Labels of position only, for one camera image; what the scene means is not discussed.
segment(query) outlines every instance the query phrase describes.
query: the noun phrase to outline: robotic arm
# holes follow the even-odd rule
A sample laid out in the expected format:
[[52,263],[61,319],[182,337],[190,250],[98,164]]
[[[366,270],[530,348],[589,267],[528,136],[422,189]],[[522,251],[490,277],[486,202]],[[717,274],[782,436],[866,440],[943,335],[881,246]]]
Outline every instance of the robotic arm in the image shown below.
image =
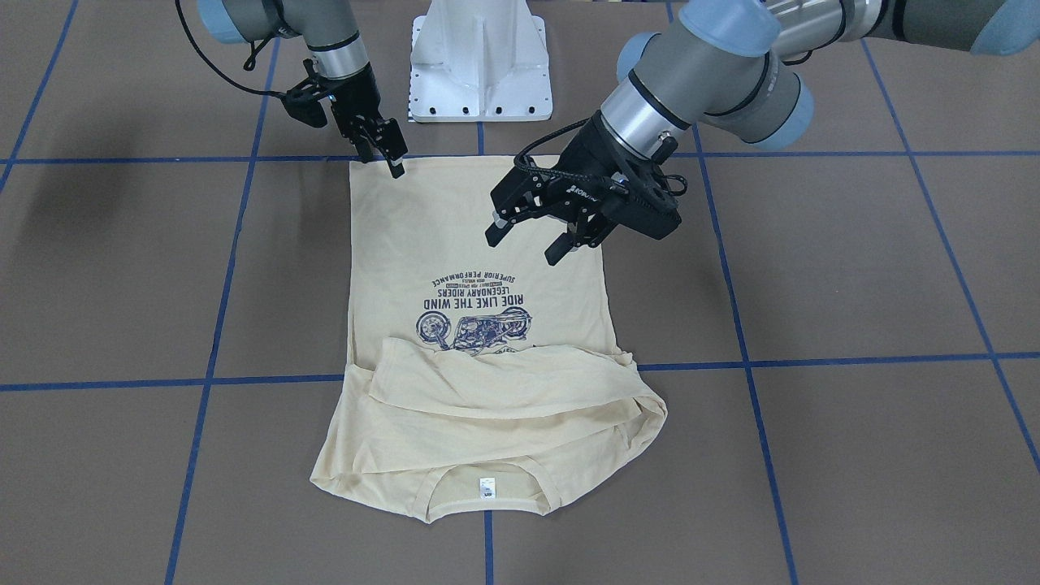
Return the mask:
[[288,92],[275,94],[286,111],[309,126],[321,128],[328,119],[319,100],[328,97],[340,134],[358,149],[361,160],[373,160],[374,148],[386,158],[394,178],[405,174],[401,159],[408,148],[397,121],[384,120],[380,115],[375,76],[349,2],[199,0],[199,14],[209,32],[222,43],[303,35],[314,58],[304,61],[306,79]]
[[[659,166],[700,122],[764,150],[795,142],[812,118],[808,86],[783,61],[836,41],[880,36],[979,54],[1012,54],[1040,36],[1038,0],[692,0],[660,34],[634,36],[620,84],[588,120],[528,146],[491,192],[488,244],[528,219],[567,224],[550,264],[596,247],[618,225],[660,239],[680,223],[684,180]],[[551,169],[527,153],[580,127]],[[681,189],[671,187],[680,180]]]

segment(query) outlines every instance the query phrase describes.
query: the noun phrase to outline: light blue cap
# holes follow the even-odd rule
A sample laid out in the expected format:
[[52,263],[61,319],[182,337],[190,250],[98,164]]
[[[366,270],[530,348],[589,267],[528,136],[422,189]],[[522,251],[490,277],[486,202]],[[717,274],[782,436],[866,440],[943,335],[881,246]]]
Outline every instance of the light blue cap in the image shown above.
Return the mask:
[[1008,0],[971,45],[974,55],[1013,55],[1040,39],[1040,0]]
[[795,109],[791,110],[787,120],[776,129],[775,132],[757,143],[748,143],[760,150],[780,150],[790,146],[791,143],[802,137],[809,123],[812,122],[812,112],[816,102],[812,99],[812,92],[809,86],[802,81],[802,77],[797,73],[799,90],[798,100],[795,101]]
[[206,30],[220,43],[245,43],[223,0],[199,0],[199,17],[202,18],[202,24],[206,25]]
[[759,0],[691,0],[679,21],[702,41],[743,57],[768,53],[782,28]]
[[641,32],[628,40],[618,54],[618,81],[628,77],[628,72],[640,62],[643,51],[646,50],[650,40],[660,34],[659,32]]

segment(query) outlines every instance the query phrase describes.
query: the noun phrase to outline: white label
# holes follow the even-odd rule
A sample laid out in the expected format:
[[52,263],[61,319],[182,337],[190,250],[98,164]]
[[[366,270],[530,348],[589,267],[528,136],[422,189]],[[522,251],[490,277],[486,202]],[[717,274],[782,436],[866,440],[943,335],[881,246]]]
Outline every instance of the white label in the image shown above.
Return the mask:
[[480,500],[495,499],[495,478],[480,478]]

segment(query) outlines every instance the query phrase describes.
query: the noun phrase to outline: white plastic mount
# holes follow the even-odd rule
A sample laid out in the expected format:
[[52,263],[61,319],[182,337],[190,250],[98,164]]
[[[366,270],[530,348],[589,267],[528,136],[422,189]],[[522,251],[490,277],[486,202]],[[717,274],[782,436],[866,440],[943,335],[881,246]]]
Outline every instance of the white plastic mount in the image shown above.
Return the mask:
[[410,120],[534,122],[551,115],[545,21],[524,0],[433,0],[415,19]]

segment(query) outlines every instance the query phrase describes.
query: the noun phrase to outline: motorcycle graphic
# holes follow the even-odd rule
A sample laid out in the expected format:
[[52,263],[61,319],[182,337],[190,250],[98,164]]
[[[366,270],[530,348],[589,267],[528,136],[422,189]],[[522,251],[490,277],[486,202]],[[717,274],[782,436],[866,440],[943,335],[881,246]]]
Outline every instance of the motorcycle graphic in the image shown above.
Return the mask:
[[520,307],[510,307],[493,315],[468,315],[459,320],[454,339],[448,344],[451,320],[440,311],[426,311],[415,323],[415,332],[426,344],[442,350],[459,350],[476,355],[510,339],[526,339],[530,328],[530,313]]

